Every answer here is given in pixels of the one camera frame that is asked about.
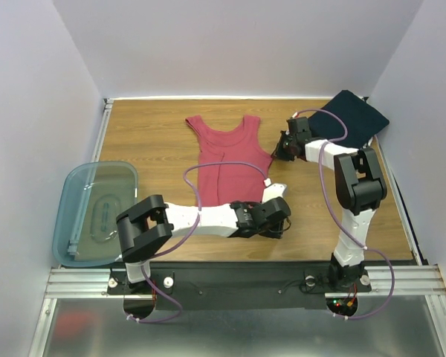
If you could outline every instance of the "wooden surface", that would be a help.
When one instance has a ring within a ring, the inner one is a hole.
[[[200,114],[214,129],[236,127],[243,114],[262,119],[259,142],[272,152],[279,131],[296,110],[320,108],[324,100],[118,100],[114,102],[100,159],[128,161],[139,173],[139,197],[161,194],[177,205],[194,205],[192,190],[182,173],[197,164],[198,143],[184,119]],[[196,183],[196,172],[189,175]],[[317,165],[304,161],[275,161],[269,177],[288,185],[286,201],[292,227],[282,239],[195,236],[162,260],[327,260],[338,239],[320,190]],[[336,212],[334,175],[326,171],[326,184]],[[176,243],[171,239],[165,248]],[[370,225],[367,245],[390,259],[411,259],[391,191]],[[367,254],[368,259],[380,259]]]

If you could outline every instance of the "red tank top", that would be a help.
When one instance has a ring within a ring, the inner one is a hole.
[[[199,164],[222,161],[244,161],[256,165],[268,174],[271,155],[258,142],[261,119],[245,115],[242,122],[229,132],[211,129],[200,115],[187,118],[200,145]],[[261,202],[264,178],[252,167],[216,165],[198,169],[198,191],[205,207],[232,201]]]

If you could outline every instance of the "translucent plastic bin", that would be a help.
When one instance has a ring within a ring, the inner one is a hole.
[[[123,161],[84,164],[70,172],[59,203],[55,258],[69,267],[103,266],[120,254],[116,216],[137,203],[138,175]]]

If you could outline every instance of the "white wall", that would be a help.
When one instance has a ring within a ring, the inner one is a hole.
[[[425,0],[371,96],[421,251],[446,281],[446,0]]]
[[[105,97],[372,92],[421,0],[54,0]]]
[[[0,1],[0,356],[27,356],[62,184],[101,96],[51,1]]]

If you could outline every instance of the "navy blue cloth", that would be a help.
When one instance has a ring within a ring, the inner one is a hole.
[[[343,147],[360,149],[390,123],[377,109],[350,91],[341,91],[323,109],[334,113],[347,125],[347,138],[337,142]],[[308,122],[313,136],[334,139],[343,135],[340,123],[326,113],[316,112]]]

